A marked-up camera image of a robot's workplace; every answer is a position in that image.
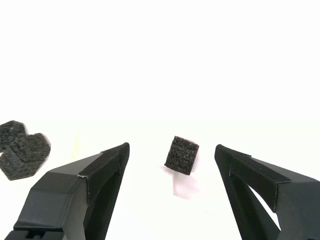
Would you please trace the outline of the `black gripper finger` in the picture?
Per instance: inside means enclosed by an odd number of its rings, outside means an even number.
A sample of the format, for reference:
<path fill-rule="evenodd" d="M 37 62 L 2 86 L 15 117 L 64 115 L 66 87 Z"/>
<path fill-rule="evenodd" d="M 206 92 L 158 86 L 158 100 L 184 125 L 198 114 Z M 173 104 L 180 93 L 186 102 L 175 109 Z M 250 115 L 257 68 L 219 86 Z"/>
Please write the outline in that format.
<path fill-rule="evenodd" d="M 6 239 L 104 240 L 129 156 L 125 142 L 45 173 Z"/>
<path fill-rule="evenodd" d="M 320 182 L 221 144 L 214 159 L 243 240 L 318 240 Z"/>

